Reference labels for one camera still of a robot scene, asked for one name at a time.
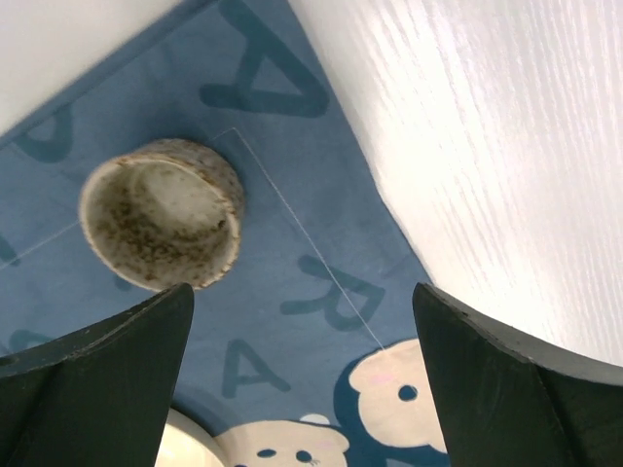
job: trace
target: white bear print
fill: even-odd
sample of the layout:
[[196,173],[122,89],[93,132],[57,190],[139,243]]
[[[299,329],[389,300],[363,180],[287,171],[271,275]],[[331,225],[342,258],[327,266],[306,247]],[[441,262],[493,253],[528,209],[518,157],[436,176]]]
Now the white bear print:
[[370,355],[348,380],[372,438],[394,448],[431,445],[447,452],[418,339]]
[[263,420],[231,428],[215,441],[228,467],[348,467],[348,440],[327,426]]

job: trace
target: speckled ceramic bowl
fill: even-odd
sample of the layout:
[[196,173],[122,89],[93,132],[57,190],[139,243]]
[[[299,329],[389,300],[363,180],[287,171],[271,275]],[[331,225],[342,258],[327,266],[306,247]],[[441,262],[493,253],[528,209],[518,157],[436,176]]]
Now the speckled ceramic bowl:
[[201,289],[238,257],[243,204],[218,154],[163,139],[100,166],[83,188],[80,222],[95,254],[128,282]]

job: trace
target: white round object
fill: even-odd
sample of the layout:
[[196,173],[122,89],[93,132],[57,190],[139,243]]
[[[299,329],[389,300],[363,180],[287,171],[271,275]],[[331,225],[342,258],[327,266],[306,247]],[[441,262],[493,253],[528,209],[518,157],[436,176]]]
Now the white round object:
[[221,279],[240,248],[244,195],[231,166],[200,144],[155,141],[96,169],[80,222],[92,250],[123,279],[153,291]]
[[223,452],[193,420],[168,411],[155,467],[225,467]]

